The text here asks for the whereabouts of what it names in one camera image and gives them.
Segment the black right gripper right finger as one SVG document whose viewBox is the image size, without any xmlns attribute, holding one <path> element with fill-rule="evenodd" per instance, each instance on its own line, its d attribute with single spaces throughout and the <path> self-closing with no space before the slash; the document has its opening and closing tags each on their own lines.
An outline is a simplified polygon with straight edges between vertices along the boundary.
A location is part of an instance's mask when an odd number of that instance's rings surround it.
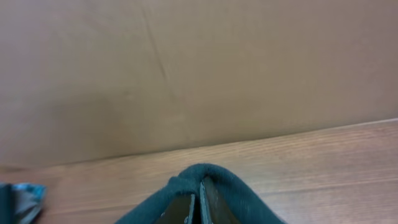
<svg viewBox="0 0 398 224">
<path fill-rule="evenodd" d="M 204 224 L 240 224 L 210 177 L 200 183 L 200 212 Z"/>
</svg>

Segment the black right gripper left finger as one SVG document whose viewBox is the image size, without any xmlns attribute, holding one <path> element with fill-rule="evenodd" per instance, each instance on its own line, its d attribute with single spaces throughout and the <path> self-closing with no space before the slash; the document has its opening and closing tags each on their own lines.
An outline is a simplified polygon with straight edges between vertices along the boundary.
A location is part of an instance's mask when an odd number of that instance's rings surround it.
<svg viewBox="0 0 398 224">
<path fill-rule="evenodd" d="M 156 220 L 155 224 L 193 224 L 195 195 L 176 196 Z"/>
</svg>

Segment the dark teal t-shirt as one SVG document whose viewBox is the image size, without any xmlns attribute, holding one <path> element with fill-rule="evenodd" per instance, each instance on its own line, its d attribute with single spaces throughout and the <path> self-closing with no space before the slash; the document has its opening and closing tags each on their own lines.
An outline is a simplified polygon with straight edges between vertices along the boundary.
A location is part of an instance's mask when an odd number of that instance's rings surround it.
<svg viewBox="0 0 398 224">
<path fill-rule="evenodd" d="M 238 176 L 214 164 L 195 164 L 171 177 L 117 224 L 284 224 Z"/>
</svg>

